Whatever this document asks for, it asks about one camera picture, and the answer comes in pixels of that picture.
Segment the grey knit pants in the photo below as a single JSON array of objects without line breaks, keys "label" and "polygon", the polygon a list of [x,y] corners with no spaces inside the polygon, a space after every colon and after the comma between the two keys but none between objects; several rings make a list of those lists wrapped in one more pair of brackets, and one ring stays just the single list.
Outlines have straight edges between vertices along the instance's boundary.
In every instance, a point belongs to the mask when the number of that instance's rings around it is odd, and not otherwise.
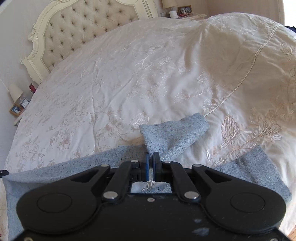
[{"label": "grey knit pants", "polygon": [[[51,182],[61,180],[83,172],[100,164],[109,164],[112,168],[130,160],[143,161],[146,155],[158,152],[162,161],[174,161],[191,144],[208,130],[208,123],[196,113],[179,121],[167,121],[157,125],[141,125],[140,132],[144,144],[137,146],[119,146],[99,154],[58,163],[52,166],[10,173],[4,177],[8,215],[8,239],[13,240],[23,231],[16,214],[18,200],[28,191]],[[292,194],[280,177],[280,174],[260,146],[255,146],[234,161],[218,165],[219,172],[266,187],[277,192],[286,203]]]}]

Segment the cream left nightstand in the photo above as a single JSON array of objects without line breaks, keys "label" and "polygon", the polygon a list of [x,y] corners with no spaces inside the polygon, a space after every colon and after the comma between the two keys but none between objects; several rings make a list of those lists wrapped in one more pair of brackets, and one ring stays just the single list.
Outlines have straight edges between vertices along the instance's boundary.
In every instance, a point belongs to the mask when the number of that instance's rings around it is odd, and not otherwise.
[{"label": "cream left nightstand", "polygon": [[22,116],[21,116],[21,115],[18,116],[18,117],[16,118],[15,122],[14,122],[14,126],[18,126],[18,124],[19,124],[19,122],[21,121],[21,119],[22,119]]}]

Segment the cream embroidered bedspread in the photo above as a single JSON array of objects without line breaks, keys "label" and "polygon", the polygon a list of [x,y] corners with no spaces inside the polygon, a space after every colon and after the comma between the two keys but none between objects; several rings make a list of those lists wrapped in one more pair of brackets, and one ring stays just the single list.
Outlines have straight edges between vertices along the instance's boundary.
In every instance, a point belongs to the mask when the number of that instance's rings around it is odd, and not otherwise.
[{"label": "cream embroidered bedspread", "polygon": [[195,113],[209,128],[178,162],[217,167],[261,145],[295,194],[295,33],[243,13],[136,21],[76,50],[37,88],[4,167],[142,145],[141,125]]}]

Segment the small silver clock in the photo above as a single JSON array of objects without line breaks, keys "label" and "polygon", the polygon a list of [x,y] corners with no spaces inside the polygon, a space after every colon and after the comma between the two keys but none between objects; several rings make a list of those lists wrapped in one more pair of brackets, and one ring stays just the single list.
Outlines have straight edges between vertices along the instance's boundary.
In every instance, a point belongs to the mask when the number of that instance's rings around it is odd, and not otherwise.
[{"label": "small silver clock", "polygon": [[30,102],[26,99],[26,98],[24,98],[23,100],[22,100],[22,102],[21,102],[21,107],[22,108],[26,108],[27,106],[28,106],[28,104],[29,104]]}]

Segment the red box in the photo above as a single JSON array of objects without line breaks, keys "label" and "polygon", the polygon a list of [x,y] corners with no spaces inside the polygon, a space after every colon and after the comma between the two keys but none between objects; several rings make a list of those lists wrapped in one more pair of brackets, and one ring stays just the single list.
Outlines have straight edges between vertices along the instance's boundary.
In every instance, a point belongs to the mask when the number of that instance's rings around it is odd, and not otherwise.
[{"label": "red box", "polygon": [[33,94],[37,91],[37,89],[34,87],[33,84],[30,84],[30,85],[29,85],[29,89],[30,89],[30,91],[31,91]]}]

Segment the left bedside lamp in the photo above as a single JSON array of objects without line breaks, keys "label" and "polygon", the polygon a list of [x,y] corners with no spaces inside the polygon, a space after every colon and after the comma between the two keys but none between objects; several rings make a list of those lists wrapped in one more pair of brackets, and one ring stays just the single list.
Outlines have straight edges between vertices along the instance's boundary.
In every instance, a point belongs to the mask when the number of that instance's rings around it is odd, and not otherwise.
[{"label": "left bedside lamp", "polygon": [[17,102],[17,100],[22,96],[23,91],[15,84],[12,83],[8,87],[9,93],[11,95],[11,98],[13,99],[13,102]]}]

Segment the bedside lamp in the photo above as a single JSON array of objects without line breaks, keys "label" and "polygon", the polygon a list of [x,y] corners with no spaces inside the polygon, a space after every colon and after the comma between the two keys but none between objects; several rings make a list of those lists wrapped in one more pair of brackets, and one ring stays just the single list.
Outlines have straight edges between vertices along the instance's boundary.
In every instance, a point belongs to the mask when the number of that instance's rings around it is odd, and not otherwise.
[{"label": "bedside lamp", "polygon": [[178,6],[176,0],[162,0],[163,9],[166,11],[173,11]]},{"label": "bedside lamp", "polygon": [[13,99],[13,102],[17,102],[17,100],[22,96],[23,91],[15,84],[12,83],[8,87],[9,93],[11,95],[11,98]]}]

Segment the cream tufted headboard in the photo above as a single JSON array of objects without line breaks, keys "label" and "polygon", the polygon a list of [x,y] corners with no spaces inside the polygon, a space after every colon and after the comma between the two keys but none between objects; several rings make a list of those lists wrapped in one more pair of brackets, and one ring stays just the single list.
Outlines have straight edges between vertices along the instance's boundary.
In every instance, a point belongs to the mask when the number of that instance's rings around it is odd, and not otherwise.
[{"label": "cream tufted headboard", "polygon": [[21,59],[31,80],[41,84],[75,50],[115,28],[158,16],[154,1],[51,1],[28,40],[33,49]]}]

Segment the white cup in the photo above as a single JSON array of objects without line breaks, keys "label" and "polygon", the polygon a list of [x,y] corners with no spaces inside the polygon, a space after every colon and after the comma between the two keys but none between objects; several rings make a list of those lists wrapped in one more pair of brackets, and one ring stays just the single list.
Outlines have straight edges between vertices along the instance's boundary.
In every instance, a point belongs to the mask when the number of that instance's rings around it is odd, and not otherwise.
[{"label": "white cup", "polygon": [[170,15],[170,18],[172,18],[172,19],[177,19],[178,18],[178,14],[177,14],[177,12],[175,10],[170,11],[169,15]]}]

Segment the right bedside lamp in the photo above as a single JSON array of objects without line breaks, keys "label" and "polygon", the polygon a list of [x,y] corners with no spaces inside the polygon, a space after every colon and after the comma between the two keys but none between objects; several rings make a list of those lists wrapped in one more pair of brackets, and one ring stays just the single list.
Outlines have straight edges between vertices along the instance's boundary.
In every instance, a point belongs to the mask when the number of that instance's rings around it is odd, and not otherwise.
[{"label": "right bedside lamp", "polygon": [[162,0],[163,9],[166,11],[173,11],[178,6],[176,0]]}]

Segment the wooden photo frame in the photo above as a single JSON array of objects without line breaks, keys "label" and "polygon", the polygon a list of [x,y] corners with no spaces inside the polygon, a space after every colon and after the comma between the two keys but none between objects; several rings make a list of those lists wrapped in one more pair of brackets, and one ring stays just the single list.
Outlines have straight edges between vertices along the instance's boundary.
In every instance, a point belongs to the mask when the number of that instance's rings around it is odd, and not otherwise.
[{"label": "wooden photo frame", "polygon": [[14,116],[19,116],[22,114],[23,110],[24,108],[22,106],[14,103],[9,112]]}]

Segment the right photo frame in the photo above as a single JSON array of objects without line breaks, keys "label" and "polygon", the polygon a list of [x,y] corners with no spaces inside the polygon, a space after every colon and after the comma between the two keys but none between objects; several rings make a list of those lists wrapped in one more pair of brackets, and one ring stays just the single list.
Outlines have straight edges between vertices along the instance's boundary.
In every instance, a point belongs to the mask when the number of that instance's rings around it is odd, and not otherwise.
[{"label": "right photo frame", "polygon": [[178,7],[179,16],[191,15],[193,13],[191,6]]}]

